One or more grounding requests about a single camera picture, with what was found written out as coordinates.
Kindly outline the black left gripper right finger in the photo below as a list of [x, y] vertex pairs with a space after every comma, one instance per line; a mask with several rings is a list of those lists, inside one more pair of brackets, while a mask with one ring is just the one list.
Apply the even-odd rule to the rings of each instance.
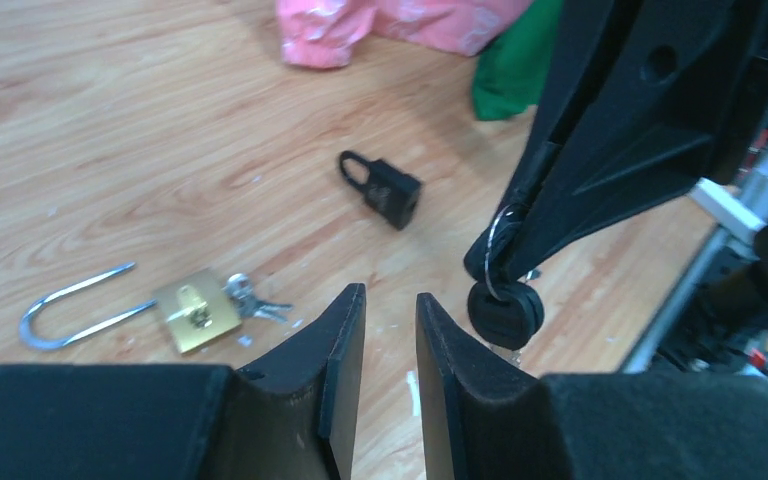
[[679, 372], [535, 378], [416, 300], [431, 479], [768, 479], [768, 380]]

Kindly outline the black-headed key bunch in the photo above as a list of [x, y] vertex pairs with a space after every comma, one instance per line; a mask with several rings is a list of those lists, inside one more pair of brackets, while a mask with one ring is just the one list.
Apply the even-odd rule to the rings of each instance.
[[470, 289], [467, 311], [472, 328], [491, 352], [518, 368], [522, 348], [544, 324], [545, 309], [537, 291], [528, 284], [540, 276], [539, 270], [528, 272], [523, 282], [507, 283], [491, 274], [494, 247], [501, 243], [503, 230], [515, 222], [512, 205], [502, 208], [492, 221], [484, 254], [484, 281]]

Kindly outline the brass padlock steel shackle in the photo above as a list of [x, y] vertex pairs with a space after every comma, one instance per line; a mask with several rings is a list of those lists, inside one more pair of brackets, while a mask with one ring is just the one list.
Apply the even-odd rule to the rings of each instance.
[[32, 303], [21, 317], [18, 324], [20, 340], [27, 346], [40, 351], [60, 350], [116, 327], [147, 311], [155, 310], [176, 350], [186, 355], [242, 325], [242, 319], [231, 297], [224, 292], [218, 274], [210, 268], [205, 268], [156, 289], [149, 301], [76, 333], [55, 339], [43, 338], [35, 333], [34, 322], [46, 307], [90, 287], [122, 276], [135, 268], [134, 262], [118, 265], [42, 296]]

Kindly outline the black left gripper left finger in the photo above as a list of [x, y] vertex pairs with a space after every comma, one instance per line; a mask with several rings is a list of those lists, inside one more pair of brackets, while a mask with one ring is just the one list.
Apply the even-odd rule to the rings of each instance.
[[234, 369], [0, 365], [0, 479], [347, 479], [366, 288]]

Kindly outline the small brass key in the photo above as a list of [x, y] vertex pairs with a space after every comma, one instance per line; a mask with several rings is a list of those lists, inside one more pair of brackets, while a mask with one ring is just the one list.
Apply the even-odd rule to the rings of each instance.
[[242, 319], [263, 318], [285, 323], [287, 318], [284, 313], [293, 309], [291, 304], [272, 303], [259, 298], [251, 280], [244, 273], [231, 275], [227, 279], [223, 291], [230, 298], [238, 316]]

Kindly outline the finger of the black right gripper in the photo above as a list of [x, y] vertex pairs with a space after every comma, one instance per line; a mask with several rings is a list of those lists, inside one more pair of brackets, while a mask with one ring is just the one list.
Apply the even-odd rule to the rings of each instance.
[[575, 129], [585, 99], [605, 68], [605, 44], [615, 21], [623, 20], [621, 1], [566, 1], [543, 92], [525, 150], [501, 198], [500, 207], [528, 206], [553, 168], [554, 157]]
[[689, 191], [714, 157], [768, 1], [621, 1], [599, 83], [490, 271], [511, 282], [566, 245]]

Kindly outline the black padlock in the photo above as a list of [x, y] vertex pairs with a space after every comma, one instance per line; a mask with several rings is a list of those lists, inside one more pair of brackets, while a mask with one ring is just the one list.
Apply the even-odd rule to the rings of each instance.
[[[353, 177], [346, 164], [353, 161], [367, 171], [364, 183]], [[388, 224], [403, 230], [413, 219], [423, 183], [416, 177], [398, 170], [384, 159], [369, 161], [353, 151], [343, 151], [338, 157], [343, 179], [358, 191], [364, 202], [381, 215]]]

